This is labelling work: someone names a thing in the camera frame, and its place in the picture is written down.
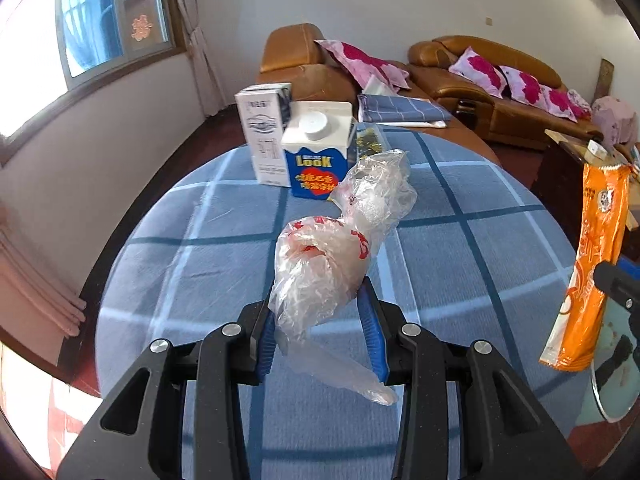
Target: blue and white carton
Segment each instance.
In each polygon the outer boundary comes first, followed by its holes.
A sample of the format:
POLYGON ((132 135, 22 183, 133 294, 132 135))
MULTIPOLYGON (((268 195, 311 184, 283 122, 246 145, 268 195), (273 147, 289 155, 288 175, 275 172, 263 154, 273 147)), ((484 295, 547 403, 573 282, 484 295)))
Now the blue and white carton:
POLYGON ((291 83, 253 85, 236 94, 244 138, 260 184, 289 187, 281 140, 289 123, 291 83))
POLYGON ((296 101, 282 136, 291 193, 326 200, 355 164, 356 142, 350 103, 296 101))

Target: leather sofa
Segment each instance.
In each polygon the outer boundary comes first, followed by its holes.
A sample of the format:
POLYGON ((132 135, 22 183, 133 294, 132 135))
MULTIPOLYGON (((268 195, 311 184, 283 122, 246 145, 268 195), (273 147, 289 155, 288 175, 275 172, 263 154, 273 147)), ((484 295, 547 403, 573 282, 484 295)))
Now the leather sofa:
MULTIPOLYGON (((257 83, 290 82, 295 101, 345 101, 357 106, 360 91, 356 81, 326 56, 314 40, 322 40, 322 32, 310 23, 300 23, 274 30, 264 47, 257 83)), ((403 63, 392 61, 409 72, 403 63)), ((413 81, 400 95, 429 99, 413 81)), ((447 128, 412 128, 442 137, 464 146, 500 165, 494 151, 478 135, 454 118, 447 128)))
POLYGON ((473 36, 443 36, 414 44, 408 53, 413 81, 449 111, 474 114, 474 131, 482 139, 543 150, 548 145, 546 129, 583 140, 601 140, 597 126, 589 121, 555 117, 539 108, 509 98, 495 98, 448 68, 471 46, 492 65, 511 66, 534 76, 540 84, 566 90, 558 73, 549 65, 509 46, 473 36))

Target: blue plaid cloth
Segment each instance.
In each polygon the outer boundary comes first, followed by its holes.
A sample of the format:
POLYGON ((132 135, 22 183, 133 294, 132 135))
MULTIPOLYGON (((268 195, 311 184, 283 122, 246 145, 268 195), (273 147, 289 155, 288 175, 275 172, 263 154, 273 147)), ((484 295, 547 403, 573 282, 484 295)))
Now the blue plaid cloth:
MULTIPOLYGON (((377 295, 443 340, 491 341, 568 434, 588 372, 556 372, 538 357, 575 251, 540 202, 501 168, 437 137, 384 131, 393 148, 408 152, 418 200, 371 263, 377 295)), ((183 344, 203 338, 237 319, 244 305, 264 298, 273 279, 275 241, 286 222, 340 214, 331 202, 295 198, 289 189, 260 186, 254 179, 247 147, 225 153, 179 182, 130 236, 111 271, 98 319, 103 394, 153 339, 183 344)), ((313 334, 370 366, 353 303, 313 334)), ((241 387, 240 396, 252 480, 390 478, 401 402, 380 406, 297 375, 279 351, 265 383, 241 387)), ((450 476, 457 478, 453 403, 449 421, 450 476)), ((186 479, 193 477, 192 428, 189 390, 186 479)))
POLYGON ((362 120, 366 123, 449 121, 451 114, 435 103, 409 97, 358 95, 362 120))

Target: orange packaging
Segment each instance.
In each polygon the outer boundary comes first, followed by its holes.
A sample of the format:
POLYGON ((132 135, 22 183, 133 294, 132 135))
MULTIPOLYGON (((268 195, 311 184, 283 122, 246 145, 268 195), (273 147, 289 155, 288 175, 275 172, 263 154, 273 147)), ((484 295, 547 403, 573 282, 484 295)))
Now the orange packaging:
POLYGON ((582 228, 560 313, 540 362, 557 370, 578 372, 593 359, 604 314, 604 294, 593 284, 593 269, 620 256, 628 211, 628 166, 596 168, 588 164, 582 176, 582 228))

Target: tablecloth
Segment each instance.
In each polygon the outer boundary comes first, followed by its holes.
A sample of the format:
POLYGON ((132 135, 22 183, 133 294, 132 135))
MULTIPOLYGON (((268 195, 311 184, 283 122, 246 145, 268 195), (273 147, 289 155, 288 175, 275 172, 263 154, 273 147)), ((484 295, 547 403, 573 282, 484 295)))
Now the tablecloth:
MULTIPOLYGON (((443 340, 491 341, 568 434, 588 374, 538 363, 575 259, 563 232, 526 188, 474 152, 426 134, 384 131, 393 148, 408 152, 418 200, 371 263, 376 293, 443 340)), ((154 339, 203 338, 261 300, 273 279, 278 234, 287 221, 309 215, 337 217, 339 209, 257 184, 245 146, 176 184, 140 222, 111 271, 96 336, 102 393, 154 339)), ((354 303, 313 332, 370 365, 354 303)), ((295 374, 276 352, 265 383, 241 387, 241 405, 253 480, 390 478, 401 403, 379 406, 295 374)), ((192 410, 191 388, 183 439, 187 479, 192 410)), ((453 403, 449 414, 455 475, 453 403)))

